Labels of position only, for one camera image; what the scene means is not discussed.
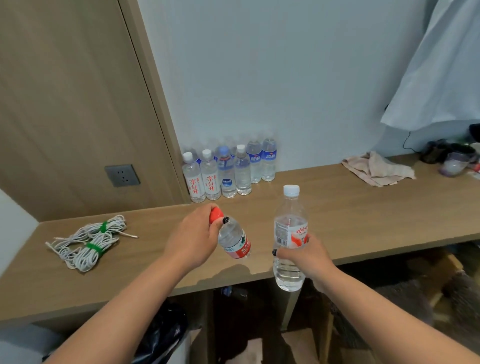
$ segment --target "person's left hand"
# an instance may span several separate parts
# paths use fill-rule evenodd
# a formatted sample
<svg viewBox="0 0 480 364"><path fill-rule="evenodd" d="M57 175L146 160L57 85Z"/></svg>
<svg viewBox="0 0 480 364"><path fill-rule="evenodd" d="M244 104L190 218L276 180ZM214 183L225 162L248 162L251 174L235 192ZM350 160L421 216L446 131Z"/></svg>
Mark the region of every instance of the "person's left hand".
<svg viewBox="0 0 480 364"><path fill-rule="evenodd" d="M217 206L208 204L188 214L167 241L164 257L177 260L185 273L201 266L216 248L223 218L218 218L209 227L214 207Z"/></svg>

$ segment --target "cloth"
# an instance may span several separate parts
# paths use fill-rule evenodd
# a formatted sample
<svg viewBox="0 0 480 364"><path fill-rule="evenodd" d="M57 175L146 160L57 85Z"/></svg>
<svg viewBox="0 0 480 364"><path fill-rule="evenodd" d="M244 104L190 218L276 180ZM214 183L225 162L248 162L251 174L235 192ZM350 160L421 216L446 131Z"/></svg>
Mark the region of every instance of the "cloth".
<svg viewBox="0 0 480 364"><path fill-rule="evenodd" d="M381 122L408 131L480 119L480 0L438 1Z"/></svg>
<svg viewBox="0 0 480 364"><path fill-rule="evenodd" d="M382 187L396 184L404 178L415 179L415 171L411 167L389 162L373 151L363 156L348 157L342 164L370 186Z"/></svg>

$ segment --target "beige cloth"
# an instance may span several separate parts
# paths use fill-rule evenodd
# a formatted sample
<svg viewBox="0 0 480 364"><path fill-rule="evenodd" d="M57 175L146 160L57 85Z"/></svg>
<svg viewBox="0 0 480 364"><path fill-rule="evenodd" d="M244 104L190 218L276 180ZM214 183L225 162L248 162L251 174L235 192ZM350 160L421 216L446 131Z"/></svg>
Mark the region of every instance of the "beige cloth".
<svg viewBox="0 0 480 364"><path fill-rule="evenodd" d="M404 178L415 179L415 171L402 164L384 159L377 152L367 152L363 156L348 157L342 164L371 186L396 184Z"/></svg>

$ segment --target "hanging white cloth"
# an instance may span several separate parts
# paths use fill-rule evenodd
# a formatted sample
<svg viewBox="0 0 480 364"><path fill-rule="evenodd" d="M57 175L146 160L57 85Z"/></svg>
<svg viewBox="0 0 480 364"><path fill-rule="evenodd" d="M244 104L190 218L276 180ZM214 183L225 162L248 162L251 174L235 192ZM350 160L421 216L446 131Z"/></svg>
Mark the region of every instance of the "hanging white cloth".
<svg viewBox="0 0 480 364"><path fill-rule="evenodd" d="M480 119L480 0L440 0L382 123Z"/></svg>

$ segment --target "forearm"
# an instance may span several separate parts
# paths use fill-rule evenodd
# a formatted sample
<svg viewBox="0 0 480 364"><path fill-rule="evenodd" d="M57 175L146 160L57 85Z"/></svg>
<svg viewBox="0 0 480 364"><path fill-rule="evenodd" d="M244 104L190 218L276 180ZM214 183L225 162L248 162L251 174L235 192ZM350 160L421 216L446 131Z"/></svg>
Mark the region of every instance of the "forearm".
<svg viewBox="0 0 480 364"><path fill-rule="evenodd" d="M314 280L322 281L325 294L384 363L480 363L477 355L339 269Z"/></svg>
<svg viewBox="0 0 480 364"><path fill-rule="evenodd" d="M161 257L78 329L48 364L129 363L153 316L185 274Z"/></svg>

